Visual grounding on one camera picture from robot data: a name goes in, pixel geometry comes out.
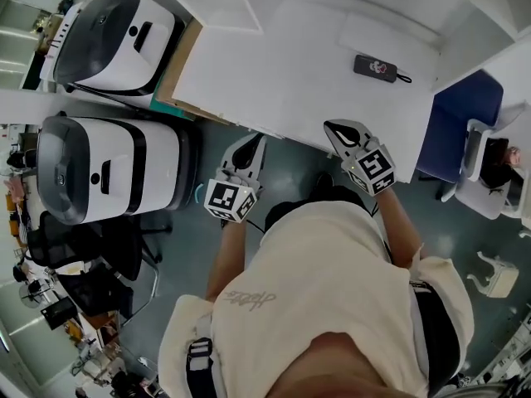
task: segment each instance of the strap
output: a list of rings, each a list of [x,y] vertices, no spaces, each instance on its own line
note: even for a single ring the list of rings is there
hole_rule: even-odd
[[[227,398],[219,356],[211,339],[212,315],[199,318],[188,347],[186,380],[192,398]]]
[[[411,84],[413,82],[411,78],[409,78],[408,76],[402,75],[402,74],[397,74],[397,78],[408,84]]]
[[[412,301],[411,316],[413,323],[413,341],[417,354],[418,366],[426,379],[430,375],[430,361],[426,348],[426,339],[424,338],[424,327],[422,326],[421,310],[418,308],[417,297],[413,287],[409,288],[410,298]]]
[[[434,396],[459,369],[459,340],[445,306],[426,282],[410,282],[421,315],[429,362],[428,396]]]

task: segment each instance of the floor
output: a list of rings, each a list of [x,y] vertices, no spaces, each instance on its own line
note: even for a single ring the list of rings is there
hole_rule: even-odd
[[[225,148],[249,133],[243,128],[212,122],[203,122],[200,128],[204,149],[197,183],[207,182]],[[356,190],[340,172],[338,158],[327,158],[326,153],[300,143],[268,138],[265,160],[261,173],[265,191],[250,215],[259,226],[264,225],[268,210],[276,203],[306,197],[316,174],[324,169],[334,175],[338,184]],[[487,256],[500,255],[502,260],[514,263],[520,269],[519,279],[507,299],[486,298],[471,287],[469,280],[465,280],[475,312],[475,336],[467,357],[470,364],[467,373],[474,375],[488,364],[529,311],[526,303],[531,294],[531,239],[518,237],[521,226],[518,220],[500,217],[489,221],[455,199],[447,203],[436,201],[437,186],[437,182],[419,182],[417,176],[411,184],[395,186],[429,253],[452,258],[463,279],[468,273],[474,273],[480,279],[489,275],[490,267],[475,254],[478,250]],[[370,197],[363,196],[363,199],[367,207],[373,207]],[[184,210],[157,211],[144,216],[144,224],[149,227],[168,223],[173,225],[172,234],[149,238],[153,249],[163,255],[159,266],[158,297],[125,327],[121,335],[131,363],[140,356],[157,361],[158,348],[176,299],[181,294],[204,294],[208,270],[217,252],[220,224],[202,204],[192,200]],[[252,226],[248,226],[247,231],[249,260],[255,254],[262,234]],[[134,284],[136,303],[147,298],[152,281],[151,273],[141,272]]]

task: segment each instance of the white t-shirt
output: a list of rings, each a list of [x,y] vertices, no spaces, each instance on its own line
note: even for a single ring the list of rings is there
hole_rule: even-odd
[[[264,398],[325,332],[347,333],[387,385],[425,397],[410,279],[425,280],[441,296],[466,349],[472,308],[451,260],[429,257],[417,259],[411,271],[398,268],[389,264],[378,227],[362,208],[344,201],[304,205],[271,227],[249,267],[214,304],[179,298],[160,347],[161,386],[172,398],[188,396],[188,345],[196,321],[212,312],[228,398]]]

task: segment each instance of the fluorescent light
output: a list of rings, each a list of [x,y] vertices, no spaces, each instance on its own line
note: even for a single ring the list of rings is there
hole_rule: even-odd
[[[17,70],[3,70],[0,68],[0,72],[5,72],[6,74],[20,74],[22,75],[22,72],[18,72]]]
[[[16,65],[16,66],[27,66],[26,64],[23,64],[21,62],[3,61],[2,59],[0,59],[0,64],[2,63],[6,63],[8,65]]]
[[[30,32],[17,32],[16,30],[13,30],[11,28],[7,29],[5,27],[0,27],[0,34],[4,36],[15,36],[17,38],[26,38],[27,40],[37,41],[39,39],[37,35],[31,34]]]
[[[33,326],[34,324],[37,324],[39,323],[40,321],[44,320],[44,316],[41,315],[40,317],[37,317],[37,318],[34,318],[33,320],[31,320],[30,322],[24,324],[23,326],[19,327],[19,328],[16,328],[15,330],[13,330],[12,332],[9,333],[9,336],[13,336],[13,335],[16,335],[17,333],[20,333],[22,330],[26,329],[26,328],[30,328],[31,326]]]

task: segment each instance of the phone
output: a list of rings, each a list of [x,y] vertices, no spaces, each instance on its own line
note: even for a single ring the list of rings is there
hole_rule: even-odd
[[[397,80],[397,66],[389,62],[374,59],[371,56],[356,55],[354,72],[378,80],[394,83]]]

